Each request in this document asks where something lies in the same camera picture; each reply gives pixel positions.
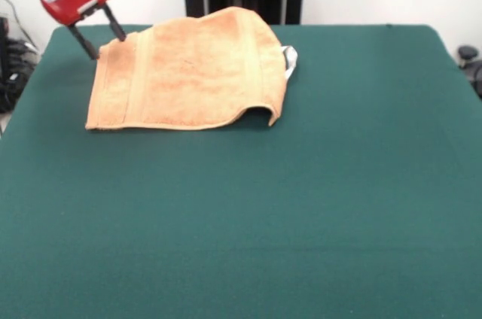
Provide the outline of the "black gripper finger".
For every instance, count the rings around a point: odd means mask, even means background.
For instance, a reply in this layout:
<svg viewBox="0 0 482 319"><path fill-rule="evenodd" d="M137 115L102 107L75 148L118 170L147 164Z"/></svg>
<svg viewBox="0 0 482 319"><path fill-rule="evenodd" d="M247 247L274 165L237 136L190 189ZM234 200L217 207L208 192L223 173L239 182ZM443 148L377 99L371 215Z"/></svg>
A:
<svg viewBox="0 0 482 319"><path fill-rule="evenodd" d="M108 6L107 3L105 3L102 6L102 10L104 11L106 17L108 18L109 26L110 26L111 30L113 31L115 37L119 41L125 41L126 38L127 38L127 35L126 35L123 27L121 26L121 24L115 18L114 14L111 11L111 8Z"/></svg>
<svg viewBox="0 0 482 319"><path fill-rule="evenodd" d="M67 26L71 34L75 37L78 43L82 46L84 51L90 57L91 60L97 60L99 58L98 50L92 45L92 43L87 40L77 28L76 25Z"/></svg>

